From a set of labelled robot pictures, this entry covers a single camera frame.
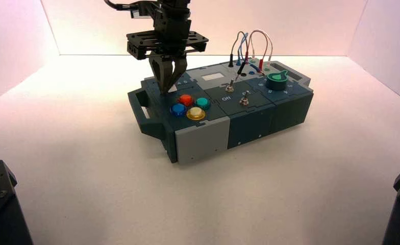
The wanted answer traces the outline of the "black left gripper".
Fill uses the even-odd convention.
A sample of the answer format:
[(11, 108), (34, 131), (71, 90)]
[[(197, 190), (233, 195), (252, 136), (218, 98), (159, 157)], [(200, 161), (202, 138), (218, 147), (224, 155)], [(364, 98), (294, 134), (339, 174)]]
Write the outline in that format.
[[(185, 53), (203, 52), (208, 38), (190, 29), (190, 11), (155, 10), (152, 15), (153, 30), (126, 34), (127, 52), (138, 60), (149, 58), (149, 64), (158, 82), (161, 94), (171, 88), (187, 68)], [(169, 78), (169, 56), (172, 60)]]

